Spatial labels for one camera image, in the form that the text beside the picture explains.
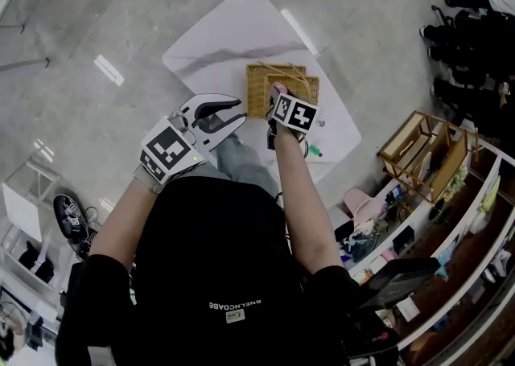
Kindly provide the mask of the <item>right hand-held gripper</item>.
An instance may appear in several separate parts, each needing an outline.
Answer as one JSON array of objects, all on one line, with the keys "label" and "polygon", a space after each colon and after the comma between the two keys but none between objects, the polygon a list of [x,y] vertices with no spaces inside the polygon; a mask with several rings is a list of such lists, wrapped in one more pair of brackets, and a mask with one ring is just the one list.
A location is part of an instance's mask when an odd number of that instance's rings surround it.
[{"label": "right hand-held gripper", "polygon": [[268,92],[270,109],[266,113],[269,125],[267,130],[267,147],[275,150],[274,139],[277,125],[289,129],[297,137],[305,137],[319,112],[319,107],[296,97],[284,85],[272,85]]}]

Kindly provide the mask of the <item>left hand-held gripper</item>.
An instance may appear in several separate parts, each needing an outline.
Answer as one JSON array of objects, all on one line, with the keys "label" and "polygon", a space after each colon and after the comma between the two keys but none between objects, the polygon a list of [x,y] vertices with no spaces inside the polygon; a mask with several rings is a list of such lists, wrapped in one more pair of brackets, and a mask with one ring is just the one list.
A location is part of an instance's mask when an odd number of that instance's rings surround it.
[{"label": "left hand-held gripper", "polygon": [[[162,117],[140,144],[139,161],[160,185],[210,159],[210,152],[246,121],[239,113],[222,121],[216,113],[238,106],[241,100],[220,93],[196,94],[179,110]],[[192,128],[196,127],[196,136]]]}]

